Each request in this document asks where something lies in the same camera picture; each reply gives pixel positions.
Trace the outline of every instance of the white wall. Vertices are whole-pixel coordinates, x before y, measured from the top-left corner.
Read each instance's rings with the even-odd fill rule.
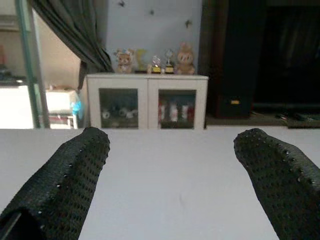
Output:
[[[0,45],[3,45],[5,65],[12,75],[25,76],[25,61],[20,32],[0,31]]]
[[[177,52],[180,42],[192,44],[193,64],[198,65],[202,0],[124,0],[124,7],[119,2],[110,0],[105,7],[106,50],[114,68],[117,48],[144,48],[148,50],[145,60],[151,61],[153,55],[164,58],[167,49]],[[187,20],[192,21],[188,29]]]
[[[80,59],[35,14],[39,35],[39,49],[43,82],[49,85],[78,87]]]

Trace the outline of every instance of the metal pole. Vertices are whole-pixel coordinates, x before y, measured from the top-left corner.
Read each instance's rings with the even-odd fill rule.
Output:
[[[25,13],[23,9],[22,0],[15,0],[15,9],[16,9],[17,19],[20,27],[20,37],[21,37],[24,65],[25,65],[25,71],[26,71],[26,82],[27,82],[30,105],[31,105],[33,127],[40,128],[41,126],[40,126],[39,112],[37,108],[37,99],[36,99],[35,86],[34,86],[34,75],[33,75],[32,65],[31,65],[32,60],[30,58],[30,53],[29,53],[27,28],[25,23]]]

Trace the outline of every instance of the white table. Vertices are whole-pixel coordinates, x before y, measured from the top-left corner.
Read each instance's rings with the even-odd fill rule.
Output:
[[[81,240],[275,240],[233,139],[250,127],[108,130],[109,158]],[[262,127],[318,166],[320,130]],[[0,211],[81,130],[0,130]]]

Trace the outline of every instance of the floor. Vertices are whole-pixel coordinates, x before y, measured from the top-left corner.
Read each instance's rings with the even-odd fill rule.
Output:
[[[207,126],[287,126],[289,129],[320,128],[320,114],[301,114],[299,116],[284,116],[277,113],[252,112],[249,118],[216,118],[206,116]]]

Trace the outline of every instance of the white cabinet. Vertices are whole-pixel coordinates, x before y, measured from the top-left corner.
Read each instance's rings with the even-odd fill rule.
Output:
[[[96,73],[86,81],[93,127],[204,128],[206,76]]]

